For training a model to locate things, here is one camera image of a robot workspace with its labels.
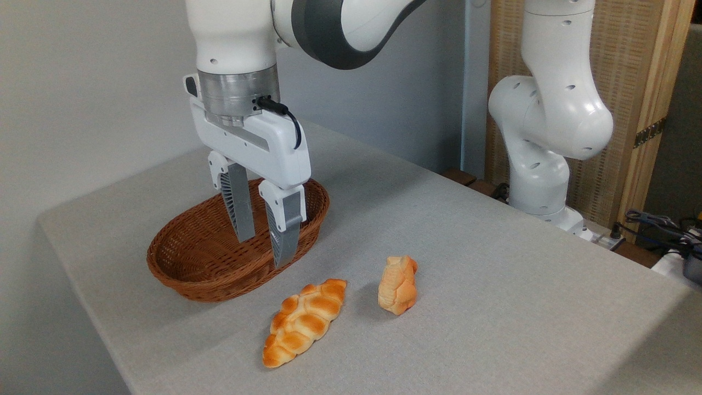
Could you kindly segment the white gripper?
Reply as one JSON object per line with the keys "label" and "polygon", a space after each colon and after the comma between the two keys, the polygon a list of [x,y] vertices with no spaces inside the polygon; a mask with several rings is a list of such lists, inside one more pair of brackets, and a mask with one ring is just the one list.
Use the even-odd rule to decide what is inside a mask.
{"label": "white gripper", "polygon": [[206,119],[203,103],[197,98],[190,98],[190,107],[198,136],[212,149],[208,162],[214,188],[222,195],[238,241],[245,242],[256,234],[248,168],[266,179],[258,190],[266,204],[274,263],[276,268],[288,265],[298,247],[301,223],[306,220],[301,184],[309,179],[311,168],[305,135],[296,146],[293,122],[268,110],[244,119],[243,127],[221,127]]}

